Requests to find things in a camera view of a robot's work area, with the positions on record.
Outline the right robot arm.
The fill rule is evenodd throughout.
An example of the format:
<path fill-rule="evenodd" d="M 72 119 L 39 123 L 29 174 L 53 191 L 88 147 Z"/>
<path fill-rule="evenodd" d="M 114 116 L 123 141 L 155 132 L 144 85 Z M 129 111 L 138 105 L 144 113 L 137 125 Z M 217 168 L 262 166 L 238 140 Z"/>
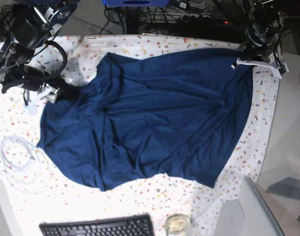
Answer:
<path fill-rule="evenodd" d="M 68 21 L 78 5 L 77 0 L 16 0 L 10 32 L 0 49 L 0 84 L 5 94 L 10 88 L 24 89 L 24 103 L 29 92 L 35 91 L 38 98 L 48 97 L 51 103 L 74 100 L 79 92 L 61 77 L 68 57 L 55 42 L 61 27 Z M 48 46 L 53 46 L 62 55 L 61 66 L 53 72 L 37 69 L 28 63 Z"/>

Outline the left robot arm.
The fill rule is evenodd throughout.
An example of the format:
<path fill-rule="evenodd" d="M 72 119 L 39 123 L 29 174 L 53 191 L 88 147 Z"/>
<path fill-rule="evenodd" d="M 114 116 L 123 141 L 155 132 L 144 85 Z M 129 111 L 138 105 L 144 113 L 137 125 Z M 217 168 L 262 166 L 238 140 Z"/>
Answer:
<path fill-rule="evenodd" d="M 243 0 L 245 41 L 239 45 L 239 58 L 231 65 L 259 66 L 271 70 L 279 79 L 289 71 L 281 51 L 283 19 L 273 0 Z"/>

